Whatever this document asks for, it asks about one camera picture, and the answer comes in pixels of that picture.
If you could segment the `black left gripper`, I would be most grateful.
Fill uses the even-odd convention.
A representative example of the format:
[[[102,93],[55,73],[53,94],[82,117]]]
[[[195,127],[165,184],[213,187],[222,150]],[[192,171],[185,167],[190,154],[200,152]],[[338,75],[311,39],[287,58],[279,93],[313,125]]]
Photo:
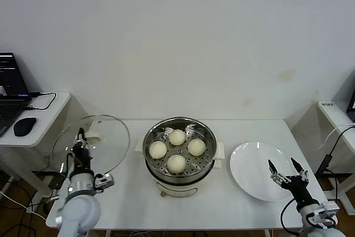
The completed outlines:
[[[73,143],[74,166],[90,168],[92,157],[87,147],[87,138],[83,128],[79,128],[79,134]]]

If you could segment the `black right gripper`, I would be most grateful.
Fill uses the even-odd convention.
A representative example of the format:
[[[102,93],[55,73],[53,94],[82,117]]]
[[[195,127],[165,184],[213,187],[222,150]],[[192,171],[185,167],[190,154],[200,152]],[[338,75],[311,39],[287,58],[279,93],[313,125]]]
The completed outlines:
[[[291,158],[291,162],[299,175],[284,176],[279,173],[272,163],[268,160],[269,170],[271,172],[271,179],[281,188],[289,190],[295,199],[297,206],[308,206],[312,204],[318,204],[318,201],[314,199],[308,189],[308,171],[304,170],[299,162]]]

